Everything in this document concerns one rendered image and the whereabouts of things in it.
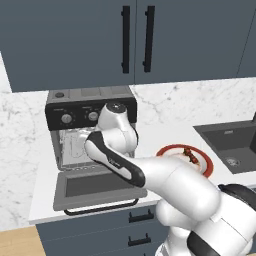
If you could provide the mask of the narrow dark blue cupboard door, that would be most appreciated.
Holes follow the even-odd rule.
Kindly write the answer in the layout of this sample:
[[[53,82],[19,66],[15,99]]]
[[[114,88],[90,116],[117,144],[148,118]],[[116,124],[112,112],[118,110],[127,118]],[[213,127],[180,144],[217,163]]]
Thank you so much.
[[[250,30],[238,77],[256,77],[256,17]]]

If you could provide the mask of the red plate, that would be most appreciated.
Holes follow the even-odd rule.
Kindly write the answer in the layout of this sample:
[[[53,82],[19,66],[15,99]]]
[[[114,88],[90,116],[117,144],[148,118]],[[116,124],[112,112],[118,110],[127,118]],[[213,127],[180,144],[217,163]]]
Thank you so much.
[[[156,155],[161,157],[177,157],[178,153],[183,153],[185,148],[189,148],[192,152],[196,152],[203,158],[202,171],[200,172],[206,178],[209,178],[213,172],[214,165],[210,157],[200,149],[185,145],[185,144],[171,144],[161,148]]]

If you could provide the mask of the dark blue drawer front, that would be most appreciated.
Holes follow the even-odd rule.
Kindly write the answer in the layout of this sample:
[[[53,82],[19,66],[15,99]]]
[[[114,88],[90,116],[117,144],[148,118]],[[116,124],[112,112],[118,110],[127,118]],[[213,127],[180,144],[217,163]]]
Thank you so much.
[[[128,246],[128,237],[137,240],[151,238],[151,243]],[[152,225],[137,225],[52,241],[44,241],[46,256],[154,256],[167,237],[168,229]]]
[[[154,219],[129,223],[128,219],[130,212],[133,216],[138,216],[146,214],[148,209],[154,213]],[[67,217],[65,220],[37,224],[36,227],[41,241],[44,242],[119,228],[130,228],[137,225],[152,225],[153,223],[161,228],[166,228],[157,220],[154,205],[91,216],[85,215],[76,218]]]

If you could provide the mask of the kebab skewer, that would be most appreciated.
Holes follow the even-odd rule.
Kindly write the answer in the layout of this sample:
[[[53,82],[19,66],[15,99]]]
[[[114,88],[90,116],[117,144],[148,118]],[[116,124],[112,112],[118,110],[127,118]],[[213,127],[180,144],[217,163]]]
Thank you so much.
[[[189,161],[193,164],[198,164],[199,160],[194,156],[192,151],[189,148],[183,150],[183,154],[189,158]]]

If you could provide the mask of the dark grey sink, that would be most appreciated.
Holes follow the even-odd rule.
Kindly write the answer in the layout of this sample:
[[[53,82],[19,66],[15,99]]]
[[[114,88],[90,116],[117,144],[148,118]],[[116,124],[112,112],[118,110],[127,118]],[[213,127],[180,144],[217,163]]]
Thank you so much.
[[[250,149],[255,128],[252,121],[194,127],[232,174],[256,171],[256,154]]]

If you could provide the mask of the black tap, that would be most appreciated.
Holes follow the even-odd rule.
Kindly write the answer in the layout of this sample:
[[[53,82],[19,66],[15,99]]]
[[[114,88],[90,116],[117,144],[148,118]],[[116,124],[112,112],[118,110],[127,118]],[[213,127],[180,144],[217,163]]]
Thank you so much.
[[[252,123],[256,127],[256,112],[255,112],[255,114],[253,116]],[[255,128],[255,132],[254,132],[251,144],[250,144],[250,149],[256,154],[256,128]]]

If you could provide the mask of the wide dark blue cupboard door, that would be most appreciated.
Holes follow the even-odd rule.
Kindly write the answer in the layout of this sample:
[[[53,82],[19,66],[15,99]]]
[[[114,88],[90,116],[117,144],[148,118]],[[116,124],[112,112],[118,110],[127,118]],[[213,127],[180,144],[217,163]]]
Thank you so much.
[[[144,72],[145,11],[155,7],[151,71]],[[256,0],[137,0],[137,84],[234,78]]]
[[[136,0],[0,0],[0,53],[14,92],[134,82]],[[129,73],[122,16],[130,7]]]

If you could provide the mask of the black and silver toaster oven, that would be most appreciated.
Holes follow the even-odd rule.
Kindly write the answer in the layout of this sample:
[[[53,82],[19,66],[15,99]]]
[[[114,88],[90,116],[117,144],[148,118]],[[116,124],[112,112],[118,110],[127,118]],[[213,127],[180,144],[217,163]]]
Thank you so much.
[[[133,127],[136,127],[137,101],[128,86],[64,89],[49,92],[45,116],[60,171],[96,165],[85,153],[83,144],[79,143],[79,135],[87,137],[95,130],[98,119],[90,121],[88,114],[95,111],[100,115],[103,106],[111,101],[117,101],[126,106],[128,120]],[[72,116],[69,124],[61,121],[64,114]]]

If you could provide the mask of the grey toaster oven door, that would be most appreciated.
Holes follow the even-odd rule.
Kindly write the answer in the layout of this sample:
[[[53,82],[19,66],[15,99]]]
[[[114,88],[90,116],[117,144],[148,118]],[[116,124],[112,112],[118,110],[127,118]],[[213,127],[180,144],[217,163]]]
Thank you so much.
[[[53,209],[113,204],[146,196],[146,189],[132,186],[107,168],[94,165],[58,174]]]

